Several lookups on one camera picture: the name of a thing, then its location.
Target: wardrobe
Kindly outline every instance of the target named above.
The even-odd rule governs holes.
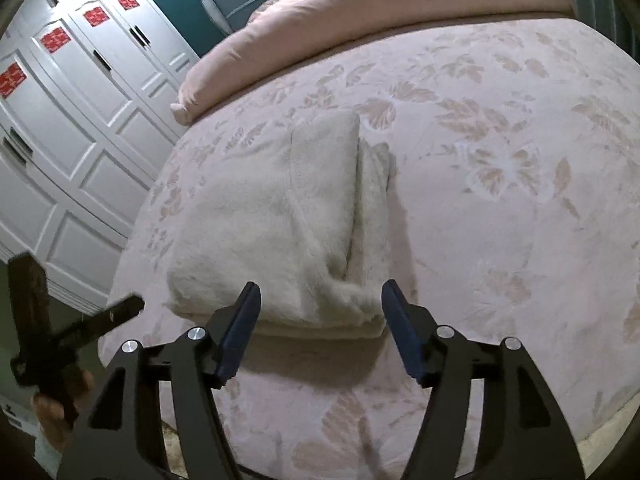
[[[2,261],[31,251],[54,297],[106,306],[197,60],[152,0],[23,3],[0,40]]]

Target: red sticker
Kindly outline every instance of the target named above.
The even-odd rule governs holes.
[[[0,74],[0,96],[7,99],[27,76],[17,63],[12,63],[9,68]]]
[[[107,13],[104,12],[104,9],[102,7],[95,7],[95,9],[88,10],[83,14],[83,16],[92,27],[97,27],[98,25],[106,22],[109,19]]]
[[[134,9],[139,7],[140,4],[136,0],[118,0],[124,10]]]
[[[43,44],[44,48],[46,48],[50,54],[53,54],[62,46],[65,46],[71,38],[66,33],[65,29],[62,27],[58,27],[52,30],[49,34],[45,34],[40,43]]]

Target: wardrobe door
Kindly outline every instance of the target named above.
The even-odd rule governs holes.
[[[182,83],[198,56],[151,0],[108,0],[162,66]]]
[[[173,142],[186,131],[171,112],[178,83],[169,76],[133,27],[112,11],[106,0],[60,0],[88,40],[87,50],[98,52],[113,78],[121,78],[162,120]]]
[[[106,306],[126,238],[100,222],[28,162],[0,128],[0,259],[31,251],[49,292],[94,313]]]
[[[119,74],[108,70],[110,65],[70,19],[65,4],[56,1],[53,6],[51,0],[26,0],[15,27],[62,93],[153,180],[173,149],[174,133]]]
[[[0,125],[28,168],[130,234],[153,180],[78,111],[15,34],[0,41]]]

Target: silver screw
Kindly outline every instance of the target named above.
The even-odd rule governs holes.
[[[517,337],[508,337],[504,340],[504,345],[509,350],[520,350],[522,348],[522,343]]]
[[[456,335],[456,331],[453,330],[450,326],[440,325],[436,330],[436,334],[438,335],[438,337],[441,337],[443,339],[451,339]]]
[[[133,341],[133,339],[129,339],[122,344],[122,351],[130,354],[131,352],[135,352],[138,349],[138,342]]]
[[[187,332],[187,337],[189,339],[193,339],[194,341],[202,339],[205,335],[207,335],[207,331],[204,330],[201,326],[195,326]]]

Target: door handle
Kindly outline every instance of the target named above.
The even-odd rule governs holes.
[[[145,36],[145,33],[140,30],[140,28],[136,25],[136,32],[140,35],[140,37],[145,40],[146,44],[151,46],[151,42],[148,40],[148,37]]]
[[[9,142],[9,139],[6,137],[2,139],[2,145],[18,160],[21,166],[24,168],[27,167],[27,159],[20,154],[12,143]]]
[[[33,148],[24,142],[24,139],[20,136],[18,132],[15,131],[14,127],[9,128],[9,136],[20,146],[21,150],[27,155],[29,158],[33,156]]]
[[[105,69],[107,69],[108,72],[111,72],[111,67],[109,66],[109,63],[107,63],[104,58],[100,55],[100,53],[94,49],[94,56],[97,58],[98,61],[100,61],[100,64],[105,67]]]
[[[145,42],[140,39],[139,35],[137,35],[132,28],[129,29],[129,32],[134,38],[136,38],[136,41],[140,44],[140,46],[142,46],[142,48],[146,47]]]

